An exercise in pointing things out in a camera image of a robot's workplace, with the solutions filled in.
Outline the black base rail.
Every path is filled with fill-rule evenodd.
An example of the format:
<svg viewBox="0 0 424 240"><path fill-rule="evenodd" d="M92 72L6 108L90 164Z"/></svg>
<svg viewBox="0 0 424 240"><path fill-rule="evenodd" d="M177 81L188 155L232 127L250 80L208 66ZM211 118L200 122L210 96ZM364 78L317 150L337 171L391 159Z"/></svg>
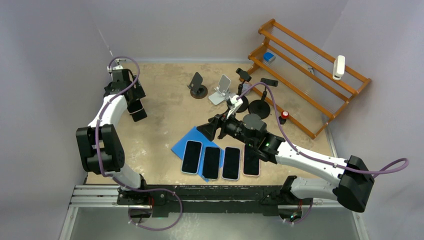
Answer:
<svg viewBox="0 0 424 240"><path fill-rule="evenodd" d="M289 217L302 214L310 204L322 199L299 199L282 185L160 185L147 192L123 190L117 185L77 185L73 207L116 207L152 211L154 218L171 213L262 214Z"/></svg>

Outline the orange wooden rack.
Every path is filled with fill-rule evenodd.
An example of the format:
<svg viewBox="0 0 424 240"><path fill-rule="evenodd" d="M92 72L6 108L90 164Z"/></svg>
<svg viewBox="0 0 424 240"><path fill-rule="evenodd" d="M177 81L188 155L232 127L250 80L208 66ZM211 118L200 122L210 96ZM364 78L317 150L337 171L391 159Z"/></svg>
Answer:
<svg viewBox="0 0 424 240"><path fill-rule="evenodd" d="M345 64L341 80L334 80L331 56L287 27L271 19L261 25L258 34L264 39L248 59L253 82L270 78L279 82L276 88L277 109L287 111L289 120L311 139L323 132L370 83ZM272 63L263 54L275 55Z"/></svg>

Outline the light blue phone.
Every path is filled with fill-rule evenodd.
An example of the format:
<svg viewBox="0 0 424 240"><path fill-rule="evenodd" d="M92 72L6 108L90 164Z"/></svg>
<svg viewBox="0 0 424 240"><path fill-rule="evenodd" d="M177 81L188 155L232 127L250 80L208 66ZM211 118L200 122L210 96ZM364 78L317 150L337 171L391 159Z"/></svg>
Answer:
<svg viewBox="0 0 424 240"><path fill-rule="evenodd" d="M199 171L203 144L200 141L188 140L185 145L181 172L196 175Z"/></svg>

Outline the blue mat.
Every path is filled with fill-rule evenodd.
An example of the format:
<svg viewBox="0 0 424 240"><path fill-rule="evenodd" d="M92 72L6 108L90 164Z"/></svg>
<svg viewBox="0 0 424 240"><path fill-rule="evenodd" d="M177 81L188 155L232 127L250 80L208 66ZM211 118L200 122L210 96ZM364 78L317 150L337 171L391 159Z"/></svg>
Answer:
<svg viewBox="0 0 424 240"><path fill-rule="evenodd" d="M213 141L209 141L202 133L197 130L197 127L194 126L191 130L188 131L172 148L171 151L181 160L184 158L185 148L187 141L197 141L202 143L202 151L199 159L199 168L197 175L200 176L206 183L210 182L210 179L203 177L203 163L204 163L204 155L206 147L213 147L220 149L220 162L219 169L223 166L223 157L224 150L220 148Z"/></svg>

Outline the silver phone stand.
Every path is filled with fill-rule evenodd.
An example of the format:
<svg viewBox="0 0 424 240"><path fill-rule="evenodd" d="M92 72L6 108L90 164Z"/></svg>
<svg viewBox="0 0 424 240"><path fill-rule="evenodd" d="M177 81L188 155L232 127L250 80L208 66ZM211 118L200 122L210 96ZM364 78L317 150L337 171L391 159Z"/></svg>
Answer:
<svg viewBox="0 0 424 240"><path fill-rule="evenodd" d="M215 92L208 97L213 105L217 106L226 100L230 94L230 85L231 80L225 74L223 74L218 82L218 86L215 88Z"/></svg>

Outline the pink phone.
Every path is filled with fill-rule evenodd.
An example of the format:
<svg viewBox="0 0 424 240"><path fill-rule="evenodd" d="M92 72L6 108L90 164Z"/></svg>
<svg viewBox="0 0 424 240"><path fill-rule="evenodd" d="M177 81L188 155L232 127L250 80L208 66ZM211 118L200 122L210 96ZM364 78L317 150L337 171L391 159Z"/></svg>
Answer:
<svg viewBox="0 0 424 240"><path fill-rule="evenodd" d="M260 160L254 149L248 145L245 145L243 149L242 173L251 177L260 175Z"/></svg>
<svg viewBox="0 0 424 240"><path fill-rule="evenodd" d="M135 100L134 102L130 103L127 107L127 111L130 115L137 114L139 112L144 111L144 106L140 99Z"/></svg>

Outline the black folding phone stand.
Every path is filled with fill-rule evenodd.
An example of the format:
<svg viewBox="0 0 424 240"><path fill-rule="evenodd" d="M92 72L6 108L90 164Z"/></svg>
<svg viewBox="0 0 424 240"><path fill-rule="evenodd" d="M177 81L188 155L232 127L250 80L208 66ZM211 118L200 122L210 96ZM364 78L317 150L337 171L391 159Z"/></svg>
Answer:
<svg viewBox="0 0 424 240"><path fill-rule="evenodd" d="M147 117L147 113L146 113L146 110L142 108L135 112L130 113L130 116L132 117L134 122L138 122L140 120L145 119Z"/></svg>

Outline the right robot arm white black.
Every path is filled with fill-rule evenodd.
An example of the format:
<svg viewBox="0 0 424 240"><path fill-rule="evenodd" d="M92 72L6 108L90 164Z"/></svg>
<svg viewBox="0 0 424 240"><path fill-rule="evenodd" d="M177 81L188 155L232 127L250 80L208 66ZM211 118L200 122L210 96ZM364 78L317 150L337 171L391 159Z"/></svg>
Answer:
<svg viewBox="0 0 424 240"><path fill-rule="evenodd" d="M209 141L231 136L250 147L256 157L294 167L315 175L316 179L288 179L280 196L288 204L298 199L321 198L337 201L357 213L366 209L375 179L364 161L357 156L349 159L331 157L292 144L286 137L267 130L267 124L256 114L242 120L234 115L217 114L196 128Z"/></svg>

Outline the black round phone stand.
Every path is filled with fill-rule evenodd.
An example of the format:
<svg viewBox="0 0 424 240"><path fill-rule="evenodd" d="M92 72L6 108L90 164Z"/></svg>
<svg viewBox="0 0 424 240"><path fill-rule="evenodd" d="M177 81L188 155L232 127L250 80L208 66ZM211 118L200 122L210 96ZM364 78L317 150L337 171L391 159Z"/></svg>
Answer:
<svg viewBox="0 0 424 240"><path fill-rule="evenodd" d="M237 111L233 110L233 104L231 102L231 98L235 97L236 95L240 96L245 90L244 87L247 86L247 88L249 88L249 85L246 84L246 82L248 83L252 77L249 75L249 73L245 70L242 70L241 68L238 68L235 71L239 77L241 78L241 83L238 85L237 88L237 93L231 93L228 98L226 99L226 104L227 104L227 110L228 110L228 115L230 115L230 113L242 113L245 110L248 109L249 107L249 101L247 99L247 97L245 95L243 95L240 99L242 101L241 106L237 109Z"/></svg>
<svg viewBox="0 0 424 240"><path fill-rule="evenodd" d="M277 87L278 81L269 79L269 78L261 78L260 80L262 83L271 86L271 87ZM267 97L267 88L264 88L264 91L262 92L261 99L252 101L248 106L248 112L250 114L256 114L258 115L262 120L267 118L270 115L271 108L269 104L266 102Z"/></svg>

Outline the white stapler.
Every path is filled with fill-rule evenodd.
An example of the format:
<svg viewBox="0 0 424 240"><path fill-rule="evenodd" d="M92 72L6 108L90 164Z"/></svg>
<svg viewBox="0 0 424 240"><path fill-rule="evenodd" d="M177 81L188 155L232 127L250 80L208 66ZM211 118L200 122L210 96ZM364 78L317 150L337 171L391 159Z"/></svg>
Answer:
<svg viewBox="0 0 424 240"><path fill-rule="evenodd" d="M340 81L345 74L346 58L344 55L338 55L333 62L332 79Z"/></svg>

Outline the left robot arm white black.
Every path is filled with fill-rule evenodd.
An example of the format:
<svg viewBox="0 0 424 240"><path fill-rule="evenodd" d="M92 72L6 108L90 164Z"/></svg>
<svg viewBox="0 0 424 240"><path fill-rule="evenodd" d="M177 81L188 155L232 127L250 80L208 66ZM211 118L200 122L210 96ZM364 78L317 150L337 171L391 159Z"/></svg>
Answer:
<svg viewBox="0 0 424 240"><path fill-rule="evenodd" d="M115 180L138 205L146 203L149 191L143 176L125 163L125 153L116 126L124 112L138 122L147 117L141 101L146 96L138 76L130 69L114 67L112 81L104 88L103 103L95 118L76 130L83 169Z"/></svg>

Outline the blue white eraser block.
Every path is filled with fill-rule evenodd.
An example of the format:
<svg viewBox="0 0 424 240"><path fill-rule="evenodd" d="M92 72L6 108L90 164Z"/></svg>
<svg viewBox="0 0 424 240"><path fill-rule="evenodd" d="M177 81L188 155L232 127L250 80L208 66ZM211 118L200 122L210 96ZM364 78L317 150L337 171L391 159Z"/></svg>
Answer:
<svg viewBox="0 0 424 240"><path fill-rule="evenodd" d="M263 60L266 62L266 63L272 63L274 60L276 59L276 56L273 54L273 53L271 53L271 52L265 52L264 54L263 54Z"/></svg>

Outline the red black knob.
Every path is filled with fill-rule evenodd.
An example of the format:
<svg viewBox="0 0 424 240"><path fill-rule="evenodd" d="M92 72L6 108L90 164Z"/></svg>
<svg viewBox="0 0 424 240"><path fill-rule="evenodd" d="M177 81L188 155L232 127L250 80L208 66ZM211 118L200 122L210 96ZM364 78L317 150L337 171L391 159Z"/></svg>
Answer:
<svg viewBox="0 0 424 240"><path fill-rule="evenodd" d="M289 119L290 114L288 111L282 111L280 116L278 117L278 121L280 125L284 125L286 121Z"/></svg>

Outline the brown round phone stand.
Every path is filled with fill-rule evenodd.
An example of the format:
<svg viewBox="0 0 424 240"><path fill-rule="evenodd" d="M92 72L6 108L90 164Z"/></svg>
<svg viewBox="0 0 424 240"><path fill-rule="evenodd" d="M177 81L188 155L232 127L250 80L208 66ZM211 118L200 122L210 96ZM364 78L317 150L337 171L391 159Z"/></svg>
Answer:
<svg viewBox="0 0 424 240"><path fill-rule="evenodd" d="M208 89L205 85L202 84L203 77L196 72L187 86L189 88L190 95L195 99L203 99L208 94Z"/></svg>

